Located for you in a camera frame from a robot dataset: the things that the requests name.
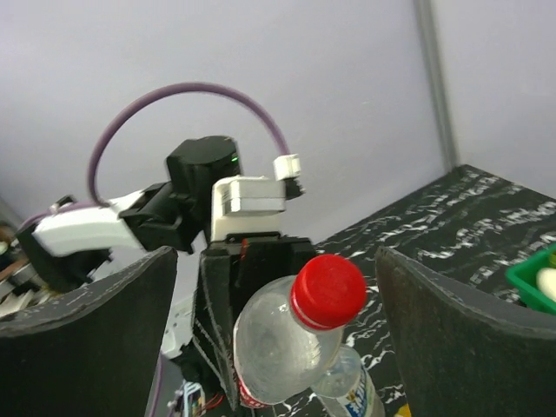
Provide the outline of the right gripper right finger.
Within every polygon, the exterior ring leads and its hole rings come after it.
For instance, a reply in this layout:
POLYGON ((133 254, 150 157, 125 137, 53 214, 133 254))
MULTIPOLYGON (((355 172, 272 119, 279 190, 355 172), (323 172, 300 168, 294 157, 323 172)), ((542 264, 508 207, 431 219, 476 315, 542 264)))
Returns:
POLYGON ((413 416, 553 416, 555 318, 381 247, 375 274, 413 416))

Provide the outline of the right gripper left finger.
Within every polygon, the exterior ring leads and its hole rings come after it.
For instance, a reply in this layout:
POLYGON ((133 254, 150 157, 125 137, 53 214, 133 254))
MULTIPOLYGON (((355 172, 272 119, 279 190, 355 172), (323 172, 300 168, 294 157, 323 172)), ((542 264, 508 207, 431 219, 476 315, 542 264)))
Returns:
POLYGON ((1 320, 3 416, 143 416, 175 287, 177 253, 1 320))

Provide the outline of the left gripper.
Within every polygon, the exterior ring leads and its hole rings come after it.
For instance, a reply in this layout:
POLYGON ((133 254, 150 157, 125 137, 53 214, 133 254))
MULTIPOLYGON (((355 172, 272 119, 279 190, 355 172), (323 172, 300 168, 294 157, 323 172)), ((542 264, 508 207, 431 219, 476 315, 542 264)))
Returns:
POLYGON ((192 339, 178 357, 185 379, 199 382, 224 408, 239 408, 233 328, 249 298, 266 284, 296 275, 316 256, 307 237, 259 235, 213 242, 200 255, 192 339))

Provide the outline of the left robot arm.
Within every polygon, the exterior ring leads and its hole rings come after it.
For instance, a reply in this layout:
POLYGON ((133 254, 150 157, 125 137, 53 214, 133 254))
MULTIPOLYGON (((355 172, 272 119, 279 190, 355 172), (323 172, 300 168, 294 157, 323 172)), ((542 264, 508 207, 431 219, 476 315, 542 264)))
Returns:
POLYGON ((233 327, 267 283, 315 255, 281 233, 301 195, 299 157, 282 151, 273 177, 242 174, 235 141, 207 136, 166 160, 169 180, 81 208, 64 198, 17 240, 54 299, 1 320, 4 416, 142 416, 158 400, 159 353, 177 256, 206 248, 192 314, 195 350, 232 409, 240 405, 233 327))

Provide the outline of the blue label water bottle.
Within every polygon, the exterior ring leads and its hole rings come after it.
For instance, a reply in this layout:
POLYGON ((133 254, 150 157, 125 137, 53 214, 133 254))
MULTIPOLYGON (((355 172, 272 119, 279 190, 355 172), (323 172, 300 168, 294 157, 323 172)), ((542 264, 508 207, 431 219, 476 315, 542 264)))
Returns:
POLYGON ((311 389, 330 416, 385 416, 381 399, 361 357, 347 345, 341 345, 331 367, 311 389))

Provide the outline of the red label water bottle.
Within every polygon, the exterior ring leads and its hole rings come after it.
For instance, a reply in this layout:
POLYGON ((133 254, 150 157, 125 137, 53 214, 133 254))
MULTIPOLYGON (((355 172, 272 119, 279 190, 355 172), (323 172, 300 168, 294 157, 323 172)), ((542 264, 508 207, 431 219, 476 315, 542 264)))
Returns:
POLYGON ((298 274, 256 291, 235 322, 234 366, 245 407, 269 407, 306 390, 331 367, 342 343, 347 324, 318 330, 295 315, 289 295, 298 274))

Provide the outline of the red bottle cap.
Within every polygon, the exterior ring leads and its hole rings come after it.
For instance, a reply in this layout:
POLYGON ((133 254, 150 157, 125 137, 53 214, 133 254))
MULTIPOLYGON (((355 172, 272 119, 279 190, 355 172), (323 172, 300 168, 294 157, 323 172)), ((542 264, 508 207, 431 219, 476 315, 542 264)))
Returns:
POLYGON ((318 255, 295 277, 289 300, 305 326, 318 330, 343 327, 367 303, 366 280, 350 260, 318 255))

